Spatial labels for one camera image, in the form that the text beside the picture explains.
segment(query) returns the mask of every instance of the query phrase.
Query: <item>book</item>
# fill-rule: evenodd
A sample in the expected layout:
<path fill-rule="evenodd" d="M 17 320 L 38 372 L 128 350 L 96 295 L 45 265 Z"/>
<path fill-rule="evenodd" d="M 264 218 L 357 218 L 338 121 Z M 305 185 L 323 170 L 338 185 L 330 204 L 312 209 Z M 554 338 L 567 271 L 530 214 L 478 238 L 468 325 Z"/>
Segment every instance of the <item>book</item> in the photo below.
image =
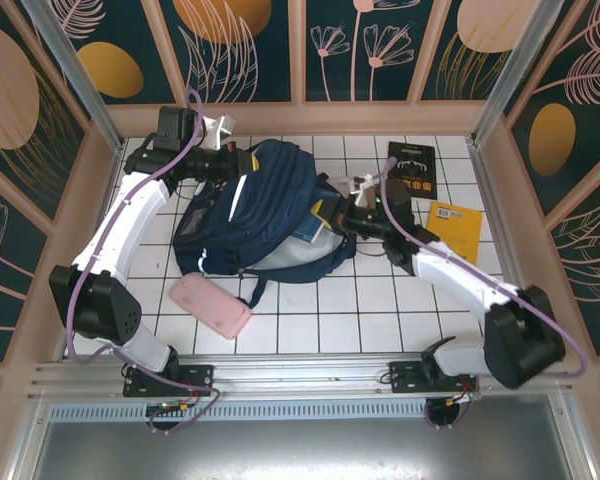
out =
<path fill-rule="evenodd" d="M 326 198 L 337 198 L 338 196 L 338 192 L 316 187 L 313 192 L 311 210 L 305 215 L 300 225 L 296 227 L 291 235 L 308 243 L 315 242 L 325 226 L 325 221 L 318 216 L 322 201 Z"/>
<path fill-rule="evenodd" d="M 389 142 L 388 157 L 398 163 L 389 171 L 389 178 L 401 180 L 412 197 L 436 200 L 436 150 L 428 145 Z"/>
<path fill-rule="evenodd" d="M 474 265 L 478 260 L 481 228 L 482 212 L 441 202 L 431 204 L 427 230 Z"/>

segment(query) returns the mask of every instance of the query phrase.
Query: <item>black book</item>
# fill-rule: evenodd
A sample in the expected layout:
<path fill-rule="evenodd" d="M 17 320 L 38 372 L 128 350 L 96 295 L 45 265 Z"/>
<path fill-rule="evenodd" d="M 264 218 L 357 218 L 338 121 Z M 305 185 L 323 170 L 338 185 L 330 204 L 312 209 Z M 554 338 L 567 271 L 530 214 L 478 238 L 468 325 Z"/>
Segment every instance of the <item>black book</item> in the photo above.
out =
<path fill-rule="evenodd" d="M 412 197 L 438 199 L 435 148 L 389 142 L 390 157 L 396 157 L 398 163 L 389 171 L 389 178 L 404 182 Z"/>

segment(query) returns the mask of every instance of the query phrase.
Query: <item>navy backpack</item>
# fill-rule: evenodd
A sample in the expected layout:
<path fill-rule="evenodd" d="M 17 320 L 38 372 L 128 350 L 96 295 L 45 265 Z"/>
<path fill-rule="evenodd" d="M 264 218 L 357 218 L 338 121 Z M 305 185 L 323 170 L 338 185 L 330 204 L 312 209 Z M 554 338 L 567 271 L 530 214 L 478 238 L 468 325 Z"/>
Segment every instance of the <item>navy backpack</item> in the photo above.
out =
<path fill-rule="evenodd" d="M 251 301 L 241 299 L 253 308 L 269 280 L 316 282 L 352 258 L 356 245 L 327 228 L 314 243 L 291 235 L 310 212 L 316 188 L 335 191 L 326 175 L 316 175 L 313 155 L 278 140 L 249 151 L 259 170 L 223 186 L 205 185 L 180 220 L 173 249 L 183 275 L 256 275 Z"/>

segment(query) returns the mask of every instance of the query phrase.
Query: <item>vent grille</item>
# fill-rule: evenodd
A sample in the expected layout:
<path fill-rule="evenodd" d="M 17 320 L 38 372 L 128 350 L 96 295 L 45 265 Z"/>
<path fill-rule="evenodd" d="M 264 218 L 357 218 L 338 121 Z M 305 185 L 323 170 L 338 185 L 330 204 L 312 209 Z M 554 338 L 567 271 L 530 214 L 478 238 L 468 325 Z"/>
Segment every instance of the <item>vent grille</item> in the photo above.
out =
<path fill-rule="evenodd" d="M 146 410 L 154 404 L 65 404 L 55 405 L 51 422 L 145 422 Z M 162 414 L 155 421 L 187 419 L 200 411 L 195 407 L 187 411 Z M 229 420 L 320 420 L 346 418 L 405 418 L 422 417 L 422 399 L 383 400 L 328 400 L 328 401 L 272 401 L 228 402 L 214 405 L 200 421 Z"/>

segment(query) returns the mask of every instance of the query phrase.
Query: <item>backpack strap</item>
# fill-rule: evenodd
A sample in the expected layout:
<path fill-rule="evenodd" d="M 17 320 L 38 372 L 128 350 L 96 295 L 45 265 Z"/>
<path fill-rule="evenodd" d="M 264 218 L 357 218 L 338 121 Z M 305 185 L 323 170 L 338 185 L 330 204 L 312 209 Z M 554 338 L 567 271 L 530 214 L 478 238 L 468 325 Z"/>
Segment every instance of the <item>backpack strap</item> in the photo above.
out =
<path fill-rule="evenodd" d="M 247 302 L 244 298 L 238 297 L 242 303 L 244 303 L 249 309 L 255 308 L 258 303 L 260 303 L 260 299 L 262 298 L 262 294 L 264 293 L 264 289 L 267 286 L 266 278 L 258 277 L 258 283 L 256 284 L 256 288 L 253 289 L 253 293 L 251 294 L 251 301 Z"/>

